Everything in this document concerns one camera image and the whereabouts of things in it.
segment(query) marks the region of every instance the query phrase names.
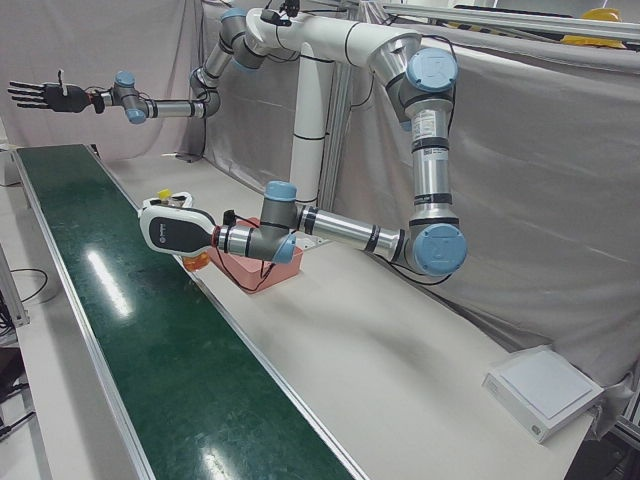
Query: pink container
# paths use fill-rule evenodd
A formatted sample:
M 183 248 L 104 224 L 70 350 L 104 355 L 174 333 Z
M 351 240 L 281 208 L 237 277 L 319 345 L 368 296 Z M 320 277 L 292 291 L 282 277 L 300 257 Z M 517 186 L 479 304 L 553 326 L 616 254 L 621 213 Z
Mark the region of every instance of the pink container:
M 250 218 L 252 222 L 260 224 L 257 218 Z M 249 225 L 246 222 L 238 222 L 238 225 Z M 239 257 L 223 253 L 216 248 L 211 248 L 207 252 L 211 262 L 232 280 L 235 279 L 246 293 L 256 293 L 265 288 L 275 285 L 287 278 L 293 277 L 300 271 L 302 261 L 302 249 L 296 247 L 293 253 L 293 260 L 288 264 L 272 264 L 253 258 Z

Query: white table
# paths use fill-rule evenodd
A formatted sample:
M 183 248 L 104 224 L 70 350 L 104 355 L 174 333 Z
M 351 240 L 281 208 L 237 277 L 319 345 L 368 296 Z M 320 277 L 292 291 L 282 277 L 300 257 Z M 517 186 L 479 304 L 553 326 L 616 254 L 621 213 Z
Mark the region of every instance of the white table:
M 260 212 L 260 195 L 206 162 L 108 167 L 137 203 L 170 188 L 217 219 Z M 19 189 L 0 200 L 13 268 L 53 273 Z M 372 480 L 562 479 L 588 429 L 584 415 L 538 445 L 481 387 L 506 352 L 346 246 L 305 252 L 299 275 L 254 295 L 213 266 L 199 276 Z M 55 279 L 46 292 L 54 298 L 30 305 L 18 333 L 53 478 L 132 478 L 64 293 Z

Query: robotic hand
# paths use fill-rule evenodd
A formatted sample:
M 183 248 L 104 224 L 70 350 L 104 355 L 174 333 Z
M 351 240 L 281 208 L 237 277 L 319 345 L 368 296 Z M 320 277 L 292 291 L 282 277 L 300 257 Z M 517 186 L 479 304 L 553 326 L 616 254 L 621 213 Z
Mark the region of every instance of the robotic hand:
M 78 85 L 66 84 L 63 81 L 64 72 L 58 71 L 58 83 L 9 82 L 17 88 L 8 89 L 11 99 L 18 102 L 21 108 L 39 108 L 54 112 L 79 113 L 93 105 L 96 113 L 104 112 L 104 99 L 98 92 L 86 91 Z

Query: black ring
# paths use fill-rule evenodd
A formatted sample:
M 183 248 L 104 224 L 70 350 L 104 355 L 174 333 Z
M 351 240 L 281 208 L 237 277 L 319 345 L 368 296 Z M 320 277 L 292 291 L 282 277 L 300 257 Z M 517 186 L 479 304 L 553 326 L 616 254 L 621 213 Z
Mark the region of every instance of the black ring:
M 398 260 L 398 257 L 400 256 L 400 253 L 402 252 L 402 247 L 404 246 L 404 237 L 405 237 L 405 231 L 404 230 L 400 230 L 400 238 L 398 238 L 398 245 L 396 245 L 396 251 L 393 253 L 393 258 L 391 259 L 391 263 L 395 263 L 396 260 Z
M 378 239 L 380 238 L 380 227 L 378 225 L 373 225 L 371 227 L 371 235 L 369 236 L 369 241 L 367 242 L 367 246 L 364 247 L 364 251 L 368 253 L 373 253 L 376 249 L 376 245 L 378 244 Z
M 158 118 L 158 104 L 152 98 L 148 99 L 148 101 L 149 103 L 151 103 L 151 109 L 152 109 L 151 118 Z
M 449 205 L 453 205 L 453 197 L 450 193 L 426 193 L 413 197 L 414 205 L 421 205 L 423 203 L 448 203 Z
M 299 138 L 300 140 L 318 141 L 318 140 L 324 140 L 327 135 L 325 134 L 324 137 L 303 137 L 302 135 L 298 135 L 297 133 L 294 132 L 293 136 L 296 138 Z
M 255 230 L 255 228 L 250 228 L 249 229 L 249 235 L 247 236 L 247 244 L 244 246 L 244 256 L 245 257 L 249 256 L 249 244 L 251 243 L 251 235 L 253 234 L 254 230 Z
M 316 214 L 318 209 L 315 207 L 309 208 L 307 211 L 307 218 L 304 220 L 304 233 L 307 235 L 313 235 L 313 226 L 316 223 Z
M 449 139 L 444 137 L 420 138 L 411 144 L 411 153 L 425 148 L 446 148 L 449 150 Z
M 420 218 L 417 220 L 411 220 L 409 222 L 410 227 L 415 227 L 416 225 L 434 225 L 436 223 L 447 223 L 449 225 L 460 225 L 460 220 L 453 217 L 441 217 L 441 218 Z

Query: black cable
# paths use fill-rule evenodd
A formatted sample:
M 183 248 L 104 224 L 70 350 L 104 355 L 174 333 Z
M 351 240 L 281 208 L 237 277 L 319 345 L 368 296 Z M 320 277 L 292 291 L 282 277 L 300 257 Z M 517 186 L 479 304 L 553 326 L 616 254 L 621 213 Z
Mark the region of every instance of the black cable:
M 220 265 L 222 266 L 222 269 L 227 274 L 227 276 L 231 279 L 231 281 L 233 283 L 235 283 L 238 287 L 240 287 L 242 290 L 245 290 L 245 291 L 251 292 L 251 293 L 258 291 L 258 289 L 262 286 L 262 284 L 267 281 L 267 279 L 269 278 L 269 275 L 271 275 L 271 272 L 273 271 L 273 268 L 276 266 L 275 263 L 272 263 L 271 265 L 269 265 L 269 268 L 267 268 L 267 271 L 264 274 L 262 273 L 262 269 L 261 269 L 261 273 L 260 273 L 261 280 L 260 280 L 260 282 L 258 282 L 258 284 L 254 288 L 249 288 L 249 287 L 246 287 L 245 285 L 242 285 L 238 281 L 238 279 L 236 277 L 234 277 L 233 274 L 229 271 L 227 266 L 224 264 L 224 260 L 222 259 L 222 253 L 220 253 L 220 250 L 218 250 L 216 248 L 216 252 L 218 253 L 218 259 L 220 260 Z
M 376 255 L 376 257 L 384 260 L 398 275 L 400 275 L 401 277 L 409 280 L 412 283 L 415 283 L 416 285 L 421 285 L 423 287 L 434 287 L 436 285 L 440 285 L 441 283 L 446 282 L 447 280 L 449 280 L 449 278 L 451 278 L 451 274 L 447 275 L 446 277 L 444 277 L 441 280 L 438 280 L 437 282 L 420 282 L 418 280 L 416 280 L 415 278 L 411 278 L 409 275 L 405 275 L 404 273 L 402 273 L 400 270 L 398 270 L 398 268 L 404 268 L 405 270 L 414 273 L 415 275 L 418 275 L 420 277 L 423 277 L 424 275 L 421 275 L 419 273 L 415 273 L 413 272 L 413 270 L 411 270 L 408 267 L 405 267 L 404 265 L 398 265 L 397 263 L 393 263 L 390 262 L 389 260 L 387 260 L 386 258 L 384 258 L 381 255 Z
M 387 18 L 384 22 L 382 22 L 381 25 L 385 25 L 385 26 L 389 27 L 389 26 L 393 25 L 394 23 L 396 23 L 399 18 L 400 18 L 400 15 L 389 14 L 389 18 Z
M 369 93 L 367 94 L 367 97 L 363 101 L 361 101 L 360 103 L 356 103 L 355 105 L 351 105 L 349 107 L 349 110 L 353 110 L 354 108 L 361 107 L 362 105 L 364 105 L 365 103 L 367 103 L 369 101 L 369 99 L 371 98 L 371 94 L 373 93 L 373 84 L 374 83 L 375 83 L 375 77 L 372 74 L 371 75 L 371 85 L 369 86 Z
M 11 430 L 13 430 L 14 428 L 16 428 L 18 425 L 20 425 L 22 422 L 25 422 L 27 420 L 29 420 L 31 417 L 33 417 L 36 414 L 36 412 L 29 412 L 27 413 L 24 417 L 22 417 L 21 419 L 13 422 L 11 425 L 7 425 L 5 427 L 0 428 L 0 441 L 4 440 L 5 438 L 7 438 L 7 434 L 9 434 L 11 432 Z
M 422 34 L 422 38 L 431 38 L 433 40 L 438 40 L 440 42 L 444 42 L 447 45 L 449 45 L 449 49 L 451 50 L 451 56 L 453 57 L 453 59 L 456 61 L 456 63 L 458 62 L 458 57 L 456 57 L 456 52 L 453 48 L 453 42 L 451 40 L 449 40 L 447 37 L 443 37 L 442 35 L 426 35 L 426 34 Z M 453 115 L 456 112 L 456 92 L 458 90 L 458 84 L 454 84 L 453 85 L 453 93 L 452 93 L 452 98 L 451 98 L 451 115 L 449 115 L 449 123 L 447 124 L 447 132 L 451 131 L 451 124 L 453 123 Z
M 15 270 L 11 270 L 11 273 L 16 273 L 16 272 L 38 272 L 44 275 L 44 283 L 42 284 L 42 286 L 38 290 L 36 290 L 34 293 L 29 295 L 27 298 L 25 299 L 21 298 L 20 301 L 23 303 L 26 302 L 27 300 L 31 300 L 33 297 L 39 294 L 42 290 L 44 290 L 44 287 L 47 286 L 47 282 L 49 281 L 49 276 L 47 275 L 47 272 L 45 272 L 44 270 L 40 270 L 39 268 L 16 268 Z
M 249 225 L 251 225 L 252 227 L 260 228 L 260 225 L 258 225 L 258 224 L 257 224 L 256 222 L 254 222 L 253 220 L 249 220 L 248 218 L 241 217 L 240 215 L 236 215 L 235 217 L 236 217 L 236 219 L 238 219 L 238 220 L 242 220 L 243 222 L 247 222 L 247 223 L 248 223 Z

